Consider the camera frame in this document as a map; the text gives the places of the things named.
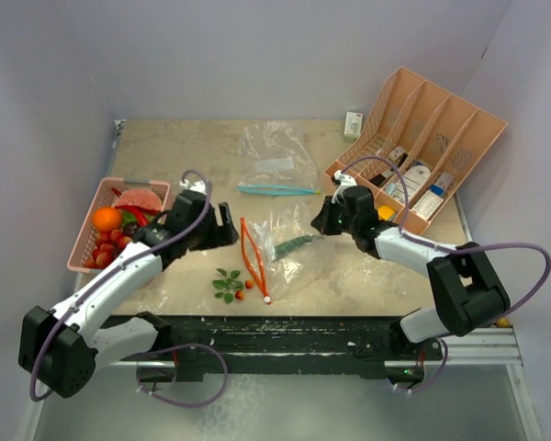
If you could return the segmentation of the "zip bag with orange watermelon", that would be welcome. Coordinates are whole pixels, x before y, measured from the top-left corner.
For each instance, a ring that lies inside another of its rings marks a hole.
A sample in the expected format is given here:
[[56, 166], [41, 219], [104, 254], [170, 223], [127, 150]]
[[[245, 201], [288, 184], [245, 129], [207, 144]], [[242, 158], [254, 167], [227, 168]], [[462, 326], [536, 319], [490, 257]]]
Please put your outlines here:
[[315, 202], [288, 201], [260, 217], [240, 218], [242, 259], [267, 304], [299, 294], [330, 269], [335, 245], [310, 225]]

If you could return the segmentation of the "orange fake orange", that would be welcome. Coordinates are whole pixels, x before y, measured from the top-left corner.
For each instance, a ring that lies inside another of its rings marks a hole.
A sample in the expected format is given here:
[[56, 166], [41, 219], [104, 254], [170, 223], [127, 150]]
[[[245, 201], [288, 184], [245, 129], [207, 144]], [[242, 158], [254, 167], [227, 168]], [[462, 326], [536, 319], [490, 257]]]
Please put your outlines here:
[[123, 216], [114, 207], [97, 209], [92, 216], [92, 224], [99, 232], [112, 232], [122, 225]]

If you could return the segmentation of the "dark purple fake plum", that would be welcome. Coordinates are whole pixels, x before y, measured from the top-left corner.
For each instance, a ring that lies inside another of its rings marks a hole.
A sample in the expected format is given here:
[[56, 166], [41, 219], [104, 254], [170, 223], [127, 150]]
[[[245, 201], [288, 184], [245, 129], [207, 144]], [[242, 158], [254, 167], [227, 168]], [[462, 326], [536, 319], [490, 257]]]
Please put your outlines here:
[[127, 222], [122, 228], [122, 233], [125, 236], [133, 237], [139, 228], [140, 225], [136, 221]]

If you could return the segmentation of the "cherry tomato leaf sprig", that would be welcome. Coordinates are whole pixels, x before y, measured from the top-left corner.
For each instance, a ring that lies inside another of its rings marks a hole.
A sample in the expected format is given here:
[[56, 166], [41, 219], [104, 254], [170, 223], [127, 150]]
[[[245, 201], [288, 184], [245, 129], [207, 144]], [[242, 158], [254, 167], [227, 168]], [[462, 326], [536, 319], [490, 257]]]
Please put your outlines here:
[[241, 302], [245, 300], [246, 291], [255, 286], [252, 278], [242, 280], [240, 270], [227, 271], [217, 268], [217, 277], [212, 280], [212, 287], [215, 289], [213, 297], [223, 300], [226, 304]]

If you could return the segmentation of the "green fake cucumber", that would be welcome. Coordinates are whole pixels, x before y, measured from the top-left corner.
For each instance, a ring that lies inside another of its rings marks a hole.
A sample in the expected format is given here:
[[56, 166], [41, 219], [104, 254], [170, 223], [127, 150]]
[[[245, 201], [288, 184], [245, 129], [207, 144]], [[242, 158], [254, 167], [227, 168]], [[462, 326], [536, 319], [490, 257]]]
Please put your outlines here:
[[311, 234], [301, 235], [296, 238], [284, 241], [279, 243], [274, 248], [274, 261], [281, 260], [296, 252], [298, 249], [302, 248], [304, 245], [311, 244], [314, 241], [314, 236]]

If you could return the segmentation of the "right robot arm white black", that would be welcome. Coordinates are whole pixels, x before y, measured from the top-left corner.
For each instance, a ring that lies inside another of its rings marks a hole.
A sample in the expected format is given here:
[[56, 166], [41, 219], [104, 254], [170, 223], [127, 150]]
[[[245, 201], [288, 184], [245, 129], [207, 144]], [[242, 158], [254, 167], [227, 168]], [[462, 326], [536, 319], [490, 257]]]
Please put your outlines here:
[[395, 222], [381, 220], [366, 187], [347, 187], [335, 198], [327, 196], [310, 225], [325, 236], [349, 234], [361, 252], [428, 278], [433, 306], [402, 317], [399, 330], [390, 336], [391, 352], [400, 359], [413, 358], [427, 339], [464, 336], [511, 307], [490, 260], [474, 243], [454, 249], [424, 244]]

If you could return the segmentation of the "fake watermelon slice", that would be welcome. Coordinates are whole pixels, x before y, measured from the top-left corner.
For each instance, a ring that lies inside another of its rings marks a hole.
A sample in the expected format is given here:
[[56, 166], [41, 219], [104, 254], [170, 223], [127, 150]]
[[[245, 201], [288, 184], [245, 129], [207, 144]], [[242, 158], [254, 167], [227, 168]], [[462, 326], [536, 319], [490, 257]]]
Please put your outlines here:
[[161, 210], [162, 200], [150, 189], [132, 188], [120, 193], [112, 203], [113, 207], [134, 206], [142, 209]]

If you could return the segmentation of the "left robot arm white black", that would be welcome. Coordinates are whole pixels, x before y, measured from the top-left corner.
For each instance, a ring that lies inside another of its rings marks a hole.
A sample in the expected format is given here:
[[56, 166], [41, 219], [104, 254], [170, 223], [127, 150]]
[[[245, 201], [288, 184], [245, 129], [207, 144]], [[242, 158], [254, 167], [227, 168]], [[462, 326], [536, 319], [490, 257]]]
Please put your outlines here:
[[167, 356], [171, 326], [154, 314], [140, 312], [109, 328], [105, 322], [173, 261], [238, 240], [228, 203], [213, 206], [208, 193], [182, 191], [169, 210], [139, 228], [118, 257], [82, 289], [48, 310], [36, 306], [24, 316], [18, 364], [30, 375], [31, 400], [42, 399], [36, 392], [39, 383], [69, 398], [100, 368], [137, 354], [150, 360]]

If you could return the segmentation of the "zip bag with fake fruit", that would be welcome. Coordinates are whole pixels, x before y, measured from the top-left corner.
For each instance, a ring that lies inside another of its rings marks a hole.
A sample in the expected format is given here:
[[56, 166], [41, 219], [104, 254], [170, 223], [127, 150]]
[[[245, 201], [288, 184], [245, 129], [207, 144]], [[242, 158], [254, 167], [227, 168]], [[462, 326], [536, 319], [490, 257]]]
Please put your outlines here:
[[318, 170], [296, 122], [268, 120], [242, 131], [239, 150], [242, 193], [266, 196], [318, 195]]

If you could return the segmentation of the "pink plastic basket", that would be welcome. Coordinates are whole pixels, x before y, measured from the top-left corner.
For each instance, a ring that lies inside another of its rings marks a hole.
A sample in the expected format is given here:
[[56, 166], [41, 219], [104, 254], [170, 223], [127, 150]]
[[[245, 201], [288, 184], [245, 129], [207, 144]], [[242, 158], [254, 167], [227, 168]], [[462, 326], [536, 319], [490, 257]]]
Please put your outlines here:
[[124, 251], [135, 232], [169, 208], [164, 181], [105, 177], [101, 180], [68, 258], [69, 270], [100, 272]]

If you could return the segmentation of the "red fake chili pepper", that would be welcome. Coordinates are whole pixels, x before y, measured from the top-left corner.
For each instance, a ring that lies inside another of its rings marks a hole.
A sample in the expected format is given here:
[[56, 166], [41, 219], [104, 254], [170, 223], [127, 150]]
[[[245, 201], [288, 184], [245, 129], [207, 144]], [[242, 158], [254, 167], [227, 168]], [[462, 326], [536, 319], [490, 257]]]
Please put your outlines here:
[[[121, 192], [123, 192], [117, 188], [112, 188], [112, 192], [113, 194], [118, 197], [120, 195]], [[117, 209], [124, 209], [124, 210], [132, 210], [132, 211], [138, 211], [140, 213], [142, 213], [143, 215], [147, 214], [147, 215], [153, 215], [153, 214], [157, 214], [160, 212], [160, 210], [150, 210], [150, 209], [142, 209], [142, 208], [138, 208], [138, 207], [134, 207], [134, 206], [119, 206], [119, 207], [114, 207], [114, 208], [117, 208]]]

